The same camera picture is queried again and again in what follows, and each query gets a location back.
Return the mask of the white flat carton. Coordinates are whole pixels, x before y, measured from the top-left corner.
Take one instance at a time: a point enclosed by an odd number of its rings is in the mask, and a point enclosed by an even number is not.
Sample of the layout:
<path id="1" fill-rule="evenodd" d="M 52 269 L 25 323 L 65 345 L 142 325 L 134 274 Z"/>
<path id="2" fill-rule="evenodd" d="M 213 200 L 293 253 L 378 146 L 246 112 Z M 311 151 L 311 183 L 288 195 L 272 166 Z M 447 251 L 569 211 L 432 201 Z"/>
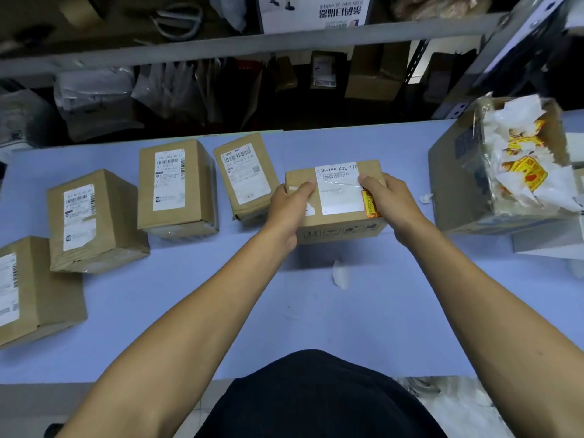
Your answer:
<path id="1" fill-rule="evenodd" d="M 584 261 L 584 215 L 513 234 L 512 244 L 518 254 Z"/>

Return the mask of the person's right hand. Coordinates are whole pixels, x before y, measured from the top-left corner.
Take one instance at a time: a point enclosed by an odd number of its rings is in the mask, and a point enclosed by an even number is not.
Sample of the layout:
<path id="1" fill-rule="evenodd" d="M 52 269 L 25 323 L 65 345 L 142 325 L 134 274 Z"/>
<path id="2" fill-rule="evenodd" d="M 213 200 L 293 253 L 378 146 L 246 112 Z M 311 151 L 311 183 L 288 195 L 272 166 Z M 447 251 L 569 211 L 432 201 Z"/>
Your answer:
<path id="1" fill-rule="evenodd" d="M 397 240 L 408 247 L 414 235 L 431 225 L 424 216 L 406 183 L 388 173 L 383 174 L 383 201 L 376 208 L 394 230 Z"/>

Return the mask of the large open cardboard carton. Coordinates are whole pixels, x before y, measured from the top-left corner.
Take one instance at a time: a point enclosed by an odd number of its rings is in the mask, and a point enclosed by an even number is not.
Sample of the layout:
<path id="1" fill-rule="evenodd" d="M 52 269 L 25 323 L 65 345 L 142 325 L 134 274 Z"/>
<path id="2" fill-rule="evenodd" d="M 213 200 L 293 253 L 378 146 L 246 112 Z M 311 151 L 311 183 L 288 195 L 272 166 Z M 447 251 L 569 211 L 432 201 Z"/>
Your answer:
<path id="1" fill-rule="evenodd" d="M 574 217 L 511 213 L 492 189 L 477 131 L 476 99 L 429 149 L 436 226 L 445 234 L 503 235 Z"/>

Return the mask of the person's left forearm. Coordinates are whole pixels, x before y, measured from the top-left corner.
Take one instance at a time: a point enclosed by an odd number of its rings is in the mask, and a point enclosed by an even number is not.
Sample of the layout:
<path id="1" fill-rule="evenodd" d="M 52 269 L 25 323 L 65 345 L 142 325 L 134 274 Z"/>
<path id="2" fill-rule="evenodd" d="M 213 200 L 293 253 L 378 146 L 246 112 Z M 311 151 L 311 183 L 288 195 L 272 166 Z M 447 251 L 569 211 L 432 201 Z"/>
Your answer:
<path id="1" fill-rule="evenodd" d="M 266 223 L 113 361 L 56 438 L 172 438 L 295 247 L 296 227 Z"/>

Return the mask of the grey plastic mailer bag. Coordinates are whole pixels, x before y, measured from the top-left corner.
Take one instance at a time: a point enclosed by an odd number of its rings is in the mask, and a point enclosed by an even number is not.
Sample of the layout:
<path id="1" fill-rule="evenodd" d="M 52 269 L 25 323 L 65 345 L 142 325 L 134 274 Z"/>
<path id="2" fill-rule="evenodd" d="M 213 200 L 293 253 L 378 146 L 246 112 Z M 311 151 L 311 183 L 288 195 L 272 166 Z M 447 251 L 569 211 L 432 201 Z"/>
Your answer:
<path id="1" fill-rule="evenodd" d="M 71 141 L 80 143 L 107 134 L 143 129 L 131 96 L 135 82 L 132 66 L 56 74 L 54 101 Z"/>

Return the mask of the person's right forearm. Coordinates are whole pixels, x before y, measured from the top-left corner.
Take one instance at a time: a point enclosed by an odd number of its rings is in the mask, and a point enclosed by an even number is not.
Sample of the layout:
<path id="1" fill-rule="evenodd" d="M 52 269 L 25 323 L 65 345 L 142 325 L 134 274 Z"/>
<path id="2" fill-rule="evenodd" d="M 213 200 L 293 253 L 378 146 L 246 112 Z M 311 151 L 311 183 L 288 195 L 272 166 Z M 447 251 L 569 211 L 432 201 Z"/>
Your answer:
<path id="1" fill-rule="evenodd" d="M 516 438 L 584 438 L 584 351 L 423 215 L 387 218 Z"/>

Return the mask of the white printed product box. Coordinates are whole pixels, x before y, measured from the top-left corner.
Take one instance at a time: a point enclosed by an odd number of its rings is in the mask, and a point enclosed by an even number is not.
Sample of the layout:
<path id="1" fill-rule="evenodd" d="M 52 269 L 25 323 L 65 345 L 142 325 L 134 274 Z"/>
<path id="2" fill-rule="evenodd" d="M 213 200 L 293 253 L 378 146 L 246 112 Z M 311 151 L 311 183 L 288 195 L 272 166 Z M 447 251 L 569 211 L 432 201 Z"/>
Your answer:
<path id="1" fill-rule="evenodd" d="M 256 0 L 262 32 L 355 28 L 365 25 L 372 0 Z"/>

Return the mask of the small box with white label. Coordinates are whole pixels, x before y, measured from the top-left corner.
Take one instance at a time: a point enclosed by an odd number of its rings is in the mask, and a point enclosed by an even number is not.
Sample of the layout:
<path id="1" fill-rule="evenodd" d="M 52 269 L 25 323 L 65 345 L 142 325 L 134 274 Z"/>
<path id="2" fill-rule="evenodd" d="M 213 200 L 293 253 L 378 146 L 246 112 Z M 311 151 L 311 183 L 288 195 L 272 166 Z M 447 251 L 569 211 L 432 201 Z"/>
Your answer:
<path id="1" fill-rule="evenodd" d="M 332 90 L 338 87 L 338 54 L 314 50 L 311 54 L 311 89 Z"/>

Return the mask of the white-handled scissors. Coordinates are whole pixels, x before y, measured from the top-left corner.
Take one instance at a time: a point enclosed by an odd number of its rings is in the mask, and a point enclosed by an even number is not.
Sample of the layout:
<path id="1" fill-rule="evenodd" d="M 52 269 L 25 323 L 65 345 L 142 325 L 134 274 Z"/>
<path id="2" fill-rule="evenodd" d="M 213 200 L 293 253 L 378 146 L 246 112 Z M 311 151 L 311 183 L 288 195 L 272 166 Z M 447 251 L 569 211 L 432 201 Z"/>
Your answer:
<path id="1" fill-rule="evenodd" d="M 203 25 L 203 8 L 195 2 L 174 2 L 148 14 L 161 36 L 172 42 L 195 39 Z"/>

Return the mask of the pile of sticker backing scraps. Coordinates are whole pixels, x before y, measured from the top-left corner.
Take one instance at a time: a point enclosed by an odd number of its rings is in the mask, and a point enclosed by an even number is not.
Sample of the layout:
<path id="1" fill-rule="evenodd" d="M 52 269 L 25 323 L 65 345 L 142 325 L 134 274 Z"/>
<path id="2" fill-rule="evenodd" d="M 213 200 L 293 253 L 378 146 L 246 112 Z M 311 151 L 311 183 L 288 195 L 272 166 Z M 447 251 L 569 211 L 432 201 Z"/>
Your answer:
<path id="1" fill-rule="evenodd" d="M 584 211 L 561 113 L 554 99 L 537 94 L 478 100 L 475 118 L 486 171 L 511 213 Z"/>

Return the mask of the brown packing tape roll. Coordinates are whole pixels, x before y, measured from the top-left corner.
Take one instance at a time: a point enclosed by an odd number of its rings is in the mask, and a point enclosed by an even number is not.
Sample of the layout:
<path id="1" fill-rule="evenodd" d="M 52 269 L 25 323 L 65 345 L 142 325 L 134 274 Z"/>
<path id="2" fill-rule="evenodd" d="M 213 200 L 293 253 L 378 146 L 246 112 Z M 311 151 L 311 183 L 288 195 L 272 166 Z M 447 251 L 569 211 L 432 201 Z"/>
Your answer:
<path id="1" fill-rule="evenodd" d="M 111 0 L 60 0 L 58 8 L 76 30 L 86 30 L 105 21 Z"/>

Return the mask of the plain brown cardboard box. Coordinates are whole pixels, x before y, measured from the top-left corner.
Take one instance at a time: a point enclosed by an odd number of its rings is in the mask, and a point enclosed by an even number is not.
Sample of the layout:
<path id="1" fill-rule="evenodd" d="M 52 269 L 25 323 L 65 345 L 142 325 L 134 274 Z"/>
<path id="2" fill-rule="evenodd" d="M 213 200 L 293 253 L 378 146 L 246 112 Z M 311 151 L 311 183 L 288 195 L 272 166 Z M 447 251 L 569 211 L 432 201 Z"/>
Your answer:
<path id="1" fill-rule="evenodd" d="M 345 98 L 392 102 L 407 73 L 411 42 L 355 46 Z"/>

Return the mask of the small labelled cardboard box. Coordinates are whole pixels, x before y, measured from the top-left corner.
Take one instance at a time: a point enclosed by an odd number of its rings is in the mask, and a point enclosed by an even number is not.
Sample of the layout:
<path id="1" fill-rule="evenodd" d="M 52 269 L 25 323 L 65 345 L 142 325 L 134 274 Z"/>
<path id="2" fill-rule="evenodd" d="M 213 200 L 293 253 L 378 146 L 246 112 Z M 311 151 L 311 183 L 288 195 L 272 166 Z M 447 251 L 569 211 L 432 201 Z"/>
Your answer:
<path id="1" fill-rule="evenodd" d="M 216 164 L 197 139 L 142 148 L 138 160 L 138 229 L 165 240 L 219 233 Z"/>
<path id="2" fill-rule="evenodd" d="M 280 180 L 259 132 L 213 150 L 230 200 L 232 218 L 244 227 L 265 223 Z"/>
<path id="3" fill-rule="evenodd" d="M 0 248 L 0 350 L 87 320 L 82 275 L 50 265 L 47 238 L 27 236 Z"/>
<path id="4" fill-rule="evenodd" d="M 50 270 L 100 274 L 150 255 L 138 189 L 106 169 L 47 190 Z"/>

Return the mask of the bundle of clear plastic bags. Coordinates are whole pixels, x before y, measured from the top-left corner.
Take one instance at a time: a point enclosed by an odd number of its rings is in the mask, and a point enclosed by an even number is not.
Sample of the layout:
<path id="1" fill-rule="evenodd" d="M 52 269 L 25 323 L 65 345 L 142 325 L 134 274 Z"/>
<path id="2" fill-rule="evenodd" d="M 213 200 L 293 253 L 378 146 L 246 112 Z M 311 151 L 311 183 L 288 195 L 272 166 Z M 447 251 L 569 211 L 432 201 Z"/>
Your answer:
<path id="1" fill-rule="evenodd" d="M 140 67 L 131 98 L 163 120 L 223 124 L 218 92 L 225 59 L 199 59 Z"/>

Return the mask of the person's left hand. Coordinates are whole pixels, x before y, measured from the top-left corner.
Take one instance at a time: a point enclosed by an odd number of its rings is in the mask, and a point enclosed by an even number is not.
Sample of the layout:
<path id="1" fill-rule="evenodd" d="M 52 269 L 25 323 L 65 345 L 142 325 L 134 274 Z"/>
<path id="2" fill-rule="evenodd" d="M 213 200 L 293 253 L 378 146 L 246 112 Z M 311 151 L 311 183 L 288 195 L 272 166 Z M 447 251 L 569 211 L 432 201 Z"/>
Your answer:
<path id="1" fill-rule="evenodd" d="M 307 202 L 289 198 L 285 184 L 280 184 L 272 195 L 267 221 L 262 231 L 288 254 L 296 248 L 296 233 L 305 218 Z"/>

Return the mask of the grey metal shelf rack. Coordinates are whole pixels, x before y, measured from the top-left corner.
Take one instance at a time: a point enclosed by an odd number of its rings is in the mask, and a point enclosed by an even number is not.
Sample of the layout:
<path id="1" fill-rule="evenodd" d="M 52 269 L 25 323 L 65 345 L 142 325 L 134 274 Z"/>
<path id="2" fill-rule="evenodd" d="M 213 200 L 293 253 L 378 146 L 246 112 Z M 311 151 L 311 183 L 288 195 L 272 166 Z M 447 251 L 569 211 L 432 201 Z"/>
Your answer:
<path id="1" fill-rule="evenodd" d="M 55 31 L 35 50 L 0 56 L 0 94 L 33 83 L 48 86 L 56 73 L 126 65 L 185 60 L 248 57 L 261 53 L 340 48 L 351 45 L 423 39 L 485 36 L 486 44 L 433 119 L 456 118 L 476 99 L 478 86 L 506 55 L 533 34 L 562 5 L 575 0 L 519 0 L 509 12 L 495 12 L 458 20 L 430 19 L 359 26 L 349 30 L 313 30 L 285 34 L 236 34 L 226 26 L 203 22 L 193 41 L 170 43 L 156 38 L 154 26 L 124 16 L 126 6 L 153 8 L 173 0 L 97 0 L 106 4 L 106 17 L 78 30 L 62 14 L 63 0 L 0 0 L 0 41 L 36 24 Z"/>

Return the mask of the cardboard box with orange sticker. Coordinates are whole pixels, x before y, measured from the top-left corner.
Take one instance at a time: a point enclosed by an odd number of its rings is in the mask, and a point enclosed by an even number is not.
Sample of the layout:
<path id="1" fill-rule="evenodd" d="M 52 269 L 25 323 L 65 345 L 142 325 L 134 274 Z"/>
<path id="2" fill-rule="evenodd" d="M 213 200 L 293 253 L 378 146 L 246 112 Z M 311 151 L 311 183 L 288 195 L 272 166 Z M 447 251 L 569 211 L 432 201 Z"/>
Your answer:
<path id="1" fill-rule="evenodd" d="M 371 193 L 359 183 L 365 174 L 385 185 L 379 160 L 337 163 L 291 170 L 285 185 L 296 191 L 314 180 L 316 188 L 307 200 L 305 217 L 297 230 L 299 244 L 370 238 L 387 227 Z"/>

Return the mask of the person's black clothing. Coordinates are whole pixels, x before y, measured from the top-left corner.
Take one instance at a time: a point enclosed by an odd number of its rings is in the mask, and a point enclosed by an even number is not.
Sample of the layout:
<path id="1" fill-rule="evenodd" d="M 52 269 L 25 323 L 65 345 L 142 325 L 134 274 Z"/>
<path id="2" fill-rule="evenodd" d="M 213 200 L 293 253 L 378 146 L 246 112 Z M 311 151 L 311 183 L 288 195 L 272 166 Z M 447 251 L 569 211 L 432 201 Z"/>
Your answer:
<path id="1" fill-rule="evenodd" d="M 235 379 L 194 438 L 447 438 L 394 379 L 302 350 Z"/>

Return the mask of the white plastic bags heap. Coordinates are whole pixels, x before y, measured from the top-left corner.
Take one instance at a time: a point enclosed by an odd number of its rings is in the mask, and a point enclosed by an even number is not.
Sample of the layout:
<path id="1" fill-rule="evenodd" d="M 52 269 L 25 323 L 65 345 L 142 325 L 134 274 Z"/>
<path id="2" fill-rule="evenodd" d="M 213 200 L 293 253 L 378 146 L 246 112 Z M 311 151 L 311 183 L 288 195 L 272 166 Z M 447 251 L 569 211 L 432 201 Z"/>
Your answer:
<path id="1" fill-rule="evenodd" d="M 482 384 L 467 376 L 398 377 L 448 438 L 515 438 Z"/>

